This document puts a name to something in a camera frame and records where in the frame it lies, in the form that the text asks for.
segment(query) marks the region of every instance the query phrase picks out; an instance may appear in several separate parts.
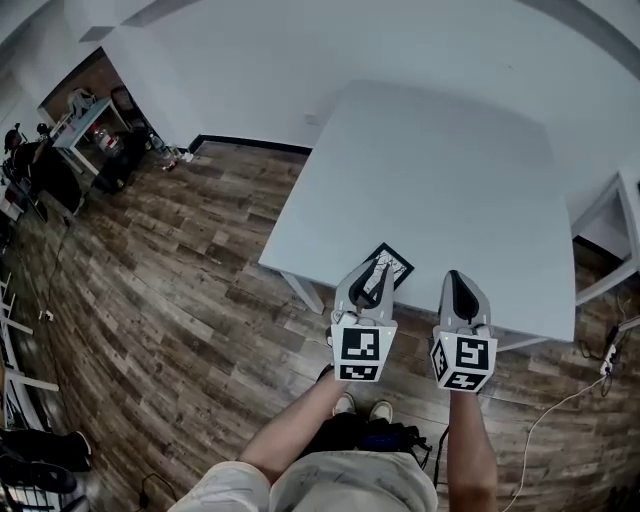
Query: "white sneaker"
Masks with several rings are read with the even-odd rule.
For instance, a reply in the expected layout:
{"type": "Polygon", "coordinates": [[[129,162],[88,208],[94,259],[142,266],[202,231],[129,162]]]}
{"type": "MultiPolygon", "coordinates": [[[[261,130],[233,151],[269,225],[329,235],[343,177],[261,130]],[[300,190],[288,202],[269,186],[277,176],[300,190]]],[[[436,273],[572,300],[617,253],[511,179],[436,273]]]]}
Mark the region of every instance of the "white sneaker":
{"type": "Polygon", "coordinates": [[[343,412],[348,412],[351,414],[356,413],[356,402],[349,393],[343,393],[342,396],[338,398],[338,401],[333,408],[334,416],[343,412]]]}
{"type": "Polygon", "coordinates": [[[369,421],[385,419],[389,423],[393,420],[393,407],[386,400],[381,400],[371,409],[369,421]]]}

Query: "forearm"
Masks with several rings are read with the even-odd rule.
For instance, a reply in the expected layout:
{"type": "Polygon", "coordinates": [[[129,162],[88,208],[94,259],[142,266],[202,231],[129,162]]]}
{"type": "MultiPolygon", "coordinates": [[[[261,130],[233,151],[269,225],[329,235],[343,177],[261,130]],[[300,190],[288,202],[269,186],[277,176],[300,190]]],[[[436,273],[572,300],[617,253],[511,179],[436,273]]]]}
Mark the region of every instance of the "forearm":
{"type": "Polygon", "coordinates": [[[238,457],[262,471],[273,483],[300,456],[313,436],[330,417],[344,382],[333,371],[264,426],[238,457]]]}
{"type": "Polygon", "coordinates": [[[451,392],[447,480],[452,510],[458,497],[493,499],[498,485],[496,455],[484,427],[478,397],[451,392]]]}
{"type": "Polygon", "coordinates": [[[43,140],[40,143],[40,145],[36,149],[36,152],[33,155],[33,161],[31,162],[32,164],[35,164],[40,159],[40,157],[42,156],[42,153],[44,152],[44,149],[47,147],[48,142],[49,142],[48,140],[43,140]]]}

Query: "baseboard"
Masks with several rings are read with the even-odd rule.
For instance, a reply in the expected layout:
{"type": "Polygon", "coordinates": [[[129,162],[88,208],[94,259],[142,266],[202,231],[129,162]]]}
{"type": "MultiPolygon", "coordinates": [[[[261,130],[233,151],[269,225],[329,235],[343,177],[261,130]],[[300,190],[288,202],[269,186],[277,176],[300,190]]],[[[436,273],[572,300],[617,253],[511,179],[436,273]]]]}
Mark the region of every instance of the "baseboard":
{"type": "Polygon", "coordinates": [[[623,262],[623,260],[618,258],[615,254],[610,253],[599,245],[594,244],[591,240],[587,240],[586,238],[577,236],[573,239],[573,241],[578,245],[589,249],[591,252],[596,253],[598,256],[601,256],[602,258],[616,266],[620,265],[623,262]]]}
{"type": "Polygon", "coordinates": [[[290,144],[279,144],[277,142],[267,142],[264,140],[254,139],[238,139],[236,137],[220,137],[217,135],[198,135],[193,142],[189,144],[189,153],[195,153],[203,142],[222,142],[224,144],[235,144],[237,146],[249,146],[253,148],[272,149],[275,151],[286,151],[287,153],[296,153],[299,155],[310,155],[312,148],[304,146],[292,146],[290,144]]]}

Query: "white table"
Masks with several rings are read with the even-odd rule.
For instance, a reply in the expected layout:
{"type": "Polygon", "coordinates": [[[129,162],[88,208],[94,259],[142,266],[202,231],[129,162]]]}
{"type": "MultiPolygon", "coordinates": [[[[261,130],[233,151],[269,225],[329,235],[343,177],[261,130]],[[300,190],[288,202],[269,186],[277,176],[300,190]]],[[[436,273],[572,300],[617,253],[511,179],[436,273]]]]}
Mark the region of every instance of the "white table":
{"type": "Polygon", "coordinates": [[[85,114],[78,118],[74,119],[71,123],[67,125],[64,131],[60,134],[60,136],[53,143],[53,147],[58,150],[58,152],[62,155],[62,157],[76,170],[78,170],[78,166],[75,164],[73,159],[70,157],[69,153],[75,156],[82,164],[87,167],[93,174],[98,175],[100,171],[96,169],[96,167],[87,160],[84,155],[78,151],[76,147],[80,139],[87,132],[89,127],[102,115],[102,113],[111,108],[118,119],[122,122],[122,124],[126,127],[127,123],[124,122],[124,119],[120,117],[120,113],[115,108],[113,101],[109,98],[102,98],[96,101],[89,110],[85,112],[85,114]]]}
{"type": "MultiPolygon", "coordinates": [[[[545,130],[492,107],[357,81],[342,93],[260,258],[307,305],[380,243],[415,270],[396,302],[437,311],[446,272],[487,295],[495,326],[570,342],[568,212],[545,130]]],[[[500,349],[512,347],[501,340],[500,349]]]]}

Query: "power strip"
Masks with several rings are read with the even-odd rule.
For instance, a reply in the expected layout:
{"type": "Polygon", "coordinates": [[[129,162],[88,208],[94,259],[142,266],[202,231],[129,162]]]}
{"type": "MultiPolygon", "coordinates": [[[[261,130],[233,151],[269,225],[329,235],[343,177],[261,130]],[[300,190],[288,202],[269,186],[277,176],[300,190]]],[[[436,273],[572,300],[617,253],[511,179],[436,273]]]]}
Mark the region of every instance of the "power strip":
{"type": "Polygon", "coordinates": [[[600,367],[600,375],[608,375],[611,373],[611,370],[613,370],[613,365],[615,364],[616,352],[616,346],[613,343],[609,345],[607,355],[604,357],[604,362],[600,367]]]}

